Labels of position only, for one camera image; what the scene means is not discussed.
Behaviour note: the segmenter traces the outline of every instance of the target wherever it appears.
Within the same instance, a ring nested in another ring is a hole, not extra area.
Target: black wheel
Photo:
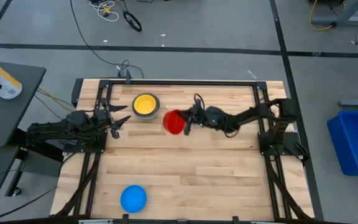
[[[12,197],[19,196],[20,194],[22,194],[22,189],[16,187]]]
[[[129,23],[129,25],[136,30],[137,32],[142,31],[142,24],[128,11],[123,12],[124,19]]]

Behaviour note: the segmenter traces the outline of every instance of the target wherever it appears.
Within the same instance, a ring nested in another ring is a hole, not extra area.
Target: blue plastic bin
[[[327,125],[342,172],[358,175],[358,111],[340,111]]]

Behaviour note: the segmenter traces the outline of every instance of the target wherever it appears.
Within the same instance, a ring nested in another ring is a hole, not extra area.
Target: white bottle
[[[0,97],[10,100],[17,97],[23,90],[22,84],[0,67]]]

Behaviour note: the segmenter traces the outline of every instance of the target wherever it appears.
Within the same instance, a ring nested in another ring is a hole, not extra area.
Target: wooden table
[[[83,81],[78,110],[92,110],[98,79]],[[285,98],[282,82],[267,82],[268,95]],[[137,118],[131,109],[134,97],[151,92],[160,98],[161,109],[151,121]],[[174,136],[162,127],[169,110],[188,109],[194,93],[207,106],[236,114],[255,106],[249,86],[114,85],[111,104],[129,107],[113,113],[116,119],[132,115],[120,130],[120,138],[109,136],[101,156],[92,218],[121,218],[120,195],[132,184],[147,191],[143,211],[130,214],[138,219],[273,220],[272,203],[264,158],[260,155],[258,122],[241,127],[228,139],[221,131],[193,126],[189,136]],[[59,211],[78,186],[83,154],[73,156],[62,168],[51,213]],[[313,215],[302,163],[282,156],[288,191],[301,208]],[[277,189],[280,214],[283,203]]]

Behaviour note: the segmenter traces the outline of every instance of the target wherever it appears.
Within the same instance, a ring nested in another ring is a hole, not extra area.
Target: red cup
[[[163,126],[171,134],[179,134],[185,128],[185,120],[179,114],[179,110],[169,111],[163,119]]]

